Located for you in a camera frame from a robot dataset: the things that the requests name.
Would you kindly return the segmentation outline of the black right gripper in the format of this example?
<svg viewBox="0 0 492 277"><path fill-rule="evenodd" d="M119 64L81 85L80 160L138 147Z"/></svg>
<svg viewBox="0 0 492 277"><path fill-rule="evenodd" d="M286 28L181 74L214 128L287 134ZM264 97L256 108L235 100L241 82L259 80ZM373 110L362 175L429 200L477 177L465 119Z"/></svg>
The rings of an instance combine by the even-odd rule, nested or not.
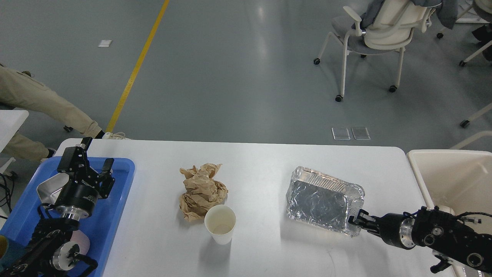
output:
<svg viewBox="0 0 492 277"><path fill-rule="evenodd" d="M379 235L388 245L405 250L411 250L416 246L412 239L415 219L411 216L388 213L378 217L360 209L357 215L349 216L347 222L373 235Z"/></svg>

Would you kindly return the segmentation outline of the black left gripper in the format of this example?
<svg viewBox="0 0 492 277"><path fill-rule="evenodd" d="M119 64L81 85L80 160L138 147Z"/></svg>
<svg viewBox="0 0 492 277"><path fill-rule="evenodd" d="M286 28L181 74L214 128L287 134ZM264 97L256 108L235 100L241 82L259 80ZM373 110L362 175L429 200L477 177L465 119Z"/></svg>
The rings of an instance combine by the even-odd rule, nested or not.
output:
<svg viewBox="0 0 492 277"><path fill-rule="evenodd" d="M86 152L92 141L92 137L84 137L79 147L66 148L58 165L59 173L69 175L69 181L55 203L62 218L79 221L92 216L97 201L108 198L114 186L114 158L104 161L102 172L90 166Z"/></svg>

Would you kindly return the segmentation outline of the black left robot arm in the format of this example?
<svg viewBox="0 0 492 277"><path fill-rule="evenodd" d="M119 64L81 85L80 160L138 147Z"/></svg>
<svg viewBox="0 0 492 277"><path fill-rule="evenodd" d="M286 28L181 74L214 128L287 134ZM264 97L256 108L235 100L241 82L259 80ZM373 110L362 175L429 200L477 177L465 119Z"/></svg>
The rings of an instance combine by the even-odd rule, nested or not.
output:
<svg viewBox="0 0 492 277"><path fill-rule="evenodd" d="M113 158L104 161L101 172L91 167L87 150L92 141L84 137L64 150L57 172L67 174L68 180L53 204L38 206L40 219L24 254L1 271L2 277L65 277L79 262L87 265L83 277L97 269L98 262L71 240L80 220L92 216L97 201L108 198L115 183Z"/></svg>

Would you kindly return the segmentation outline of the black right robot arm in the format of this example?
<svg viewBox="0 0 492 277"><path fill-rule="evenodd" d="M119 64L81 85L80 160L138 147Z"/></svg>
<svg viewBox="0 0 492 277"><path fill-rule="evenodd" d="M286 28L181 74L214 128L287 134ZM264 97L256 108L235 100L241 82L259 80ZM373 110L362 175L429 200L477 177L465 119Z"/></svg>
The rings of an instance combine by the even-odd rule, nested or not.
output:
<svg viewBox="0 0 492 277"><path fill-rule="evenodd" d="M474 270L491 274L492 237L480 234L466 222L481 224L478 212L453 215L438 207L421 207L415 213L388 213L371 216L364 209L351 215L348 223L376 235L388 245L405 250L428 247L433 250L439 263L431 266L432 273L441 272L459 263Z"/></svg>

